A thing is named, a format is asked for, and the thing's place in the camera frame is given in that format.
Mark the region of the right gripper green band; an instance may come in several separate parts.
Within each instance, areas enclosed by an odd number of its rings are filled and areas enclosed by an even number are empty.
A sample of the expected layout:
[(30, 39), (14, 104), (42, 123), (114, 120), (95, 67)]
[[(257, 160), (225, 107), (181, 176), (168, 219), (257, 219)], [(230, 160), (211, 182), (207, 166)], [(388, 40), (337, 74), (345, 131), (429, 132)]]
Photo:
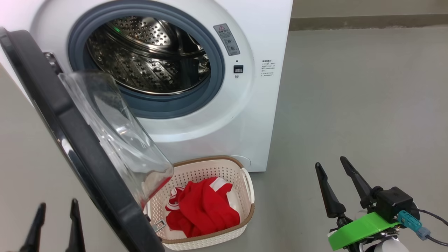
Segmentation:
[[(341, 156), (340, 161), (346, 174), (352, 179), (360, 197), (361, 207), (366, 210), (374, 210), (376, 201), (371, 197), (371, 186), (345, 156)], [(357, 220), (348, 218), (345, 215), (345, 206), (338, 201), (328, 183), (328, 176), (319, 162), (315, 163), (315, 170), (327, 217), (336, 219), (338, 227), (337, 230), (331, 231), (328, 236), (333, 251), (339, 249), (363, 251), (363, 246), (368, 241), (379, 240), (381, 236), (383, 236), (383, 241), (374, 247), (374, 251), (401, 251), (401, 242), (393, 238), (393, 233), (387, 233), (386, 231), (389, 228), (394, 229), (398, 225), (397, 221), (389, 223), (375, 212), (364, 215)]]

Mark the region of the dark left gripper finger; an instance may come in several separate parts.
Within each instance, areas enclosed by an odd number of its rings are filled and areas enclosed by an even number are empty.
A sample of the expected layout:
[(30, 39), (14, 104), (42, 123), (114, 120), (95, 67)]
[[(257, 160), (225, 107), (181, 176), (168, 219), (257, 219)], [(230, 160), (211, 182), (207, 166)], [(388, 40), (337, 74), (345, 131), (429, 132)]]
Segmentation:
[(69, 244), (65, 252), (85, 252), (83, 227), (77, 199), (73, 198), (70, 208), (71, 230)]
[(45, 222), (46, 203), (39, 205), (24, 244), (19, 252), (40, 252), (41, 229)]

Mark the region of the black-rimmed glass washer door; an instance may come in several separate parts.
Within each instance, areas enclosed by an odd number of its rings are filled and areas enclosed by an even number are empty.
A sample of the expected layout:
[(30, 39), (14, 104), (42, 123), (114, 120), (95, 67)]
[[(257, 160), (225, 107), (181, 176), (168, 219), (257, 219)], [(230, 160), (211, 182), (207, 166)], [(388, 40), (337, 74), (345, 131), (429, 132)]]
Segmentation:
[(86, 196), (77, 199), (84, 242), (112, 234), (123, 252), (165, 252), (147, 203), (174, 173), (114, 78), (57, 72), (26, 30), (0, 27), (0, 47)]

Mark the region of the red and white garment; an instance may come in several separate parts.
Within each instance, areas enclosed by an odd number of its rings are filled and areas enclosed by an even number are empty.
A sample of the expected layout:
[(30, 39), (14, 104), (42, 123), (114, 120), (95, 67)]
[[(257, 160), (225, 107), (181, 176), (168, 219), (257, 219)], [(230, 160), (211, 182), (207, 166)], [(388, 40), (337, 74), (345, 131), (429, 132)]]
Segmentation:
[(220, 177), (175, 187), (165, 206), (166, 224), (170, 230), (182, 231), (186, 238), (209, 235), (240, 224), (240, 214), (228, 198), (232, 188), (231, 183)]

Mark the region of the white front-load washing machine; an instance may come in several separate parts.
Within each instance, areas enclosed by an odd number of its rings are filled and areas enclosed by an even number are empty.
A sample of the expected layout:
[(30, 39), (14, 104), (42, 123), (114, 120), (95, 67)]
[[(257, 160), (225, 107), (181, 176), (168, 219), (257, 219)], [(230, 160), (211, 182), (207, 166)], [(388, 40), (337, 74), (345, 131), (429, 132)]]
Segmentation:
[[(40, 49), (55, 53), (63, 72), (70, 73), (67, 45), (72, 26), (86, 11), (110, 1), (0, 0), (0, 27), (28, 31)], [(207, 12), (216, 25), (227, 23), (240, 55), (226, 55), (219, 93), (195, 113), (171, 119), (132, 113), (172, 163), (235, 156), (248, 171), (265, 171), (293, 0), (152, 1)], [(233, 73), (236, 64), (244, 66), (244, 73)]]

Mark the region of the cream perforated basket brown rim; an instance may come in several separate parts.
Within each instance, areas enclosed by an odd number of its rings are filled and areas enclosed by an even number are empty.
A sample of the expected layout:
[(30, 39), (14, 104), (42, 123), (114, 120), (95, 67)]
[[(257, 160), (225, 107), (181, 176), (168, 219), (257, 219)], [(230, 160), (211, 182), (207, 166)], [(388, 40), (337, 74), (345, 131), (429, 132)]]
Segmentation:
[[(240, 214), (240, 224), (223, 231), (186, 238), (179, 231), (171, 231), (166, 224), (168, 211), (165, 209), (171, 190), (185, 186), (188, 182), (200, 182), (210, 177), (220, 177), (233, 185), (231, 205)], [(187, 160), (174, 165), (170, 181), (150, 199), (144, 213), (161, 238), (162, 244), (173, 251), (187, 251), (218, 245), (241, 236), (255, 211), (255, 195), (251, 176), (235, 156), (211, 156)]]

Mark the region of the grey rubber door gasket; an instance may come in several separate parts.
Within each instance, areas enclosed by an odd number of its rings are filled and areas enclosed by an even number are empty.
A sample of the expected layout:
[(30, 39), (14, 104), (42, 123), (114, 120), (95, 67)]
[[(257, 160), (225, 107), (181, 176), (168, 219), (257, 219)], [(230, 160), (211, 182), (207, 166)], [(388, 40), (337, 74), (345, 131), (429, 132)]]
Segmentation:
[(166, 2), (115, 0), (87, 10), (77, 19), (69, 33), (67, 53), (72, 70), (102, 71), (88, 53), (86, 42), (97, 28), (124, 16), (150, 16), (181, 28), (200, 43), (211, 67), (210, 76), (201, 85), (175, 95), (156, 96), (132, 91), (113, 77), (123, 98), (137, 116), (149, 119), (179, 118), (202, 109), (217, 96), (224, 82), (226, 54), (213, 29), (216, 22), (213, 17), (207, 17), (207, 12), (196, 12)]

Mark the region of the grey skirting board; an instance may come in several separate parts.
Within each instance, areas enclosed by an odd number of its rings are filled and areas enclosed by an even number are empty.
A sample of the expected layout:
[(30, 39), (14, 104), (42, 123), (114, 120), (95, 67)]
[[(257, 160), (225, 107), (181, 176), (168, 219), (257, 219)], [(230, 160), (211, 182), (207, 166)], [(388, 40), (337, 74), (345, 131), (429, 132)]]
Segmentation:
[(448, 13), (290, 19), (289, 31), (448, 27)]

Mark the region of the perforated steel washer drum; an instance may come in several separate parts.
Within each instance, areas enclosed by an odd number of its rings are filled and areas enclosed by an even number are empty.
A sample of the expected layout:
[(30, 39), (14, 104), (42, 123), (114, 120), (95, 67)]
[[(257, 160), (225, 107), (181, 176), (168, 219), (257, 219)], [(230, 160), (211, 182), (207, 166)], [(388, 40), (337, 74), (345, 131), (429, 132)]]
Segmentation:
[(192, 35), (150, 16), (108, 21), (88, 38), (95, 64), (120, 85), (147, 95), (176, 95), (211, 74), (208, 56)]

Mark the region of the grey warning sticker on washer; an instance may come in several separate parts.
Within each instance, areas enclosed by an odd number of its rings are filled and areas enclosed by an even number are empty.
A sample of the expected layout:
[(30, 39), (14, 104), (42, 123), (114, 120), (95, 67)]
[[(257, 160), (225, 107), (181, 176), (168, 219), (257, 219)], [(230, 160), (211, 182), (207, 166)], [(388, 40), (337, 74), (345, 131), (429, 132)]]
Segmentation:
[(241, 54), (234, 34), (227, 23), (216, 24), (213, 26), (221, 42), (221, 49), (227, 56), (237, 56)]

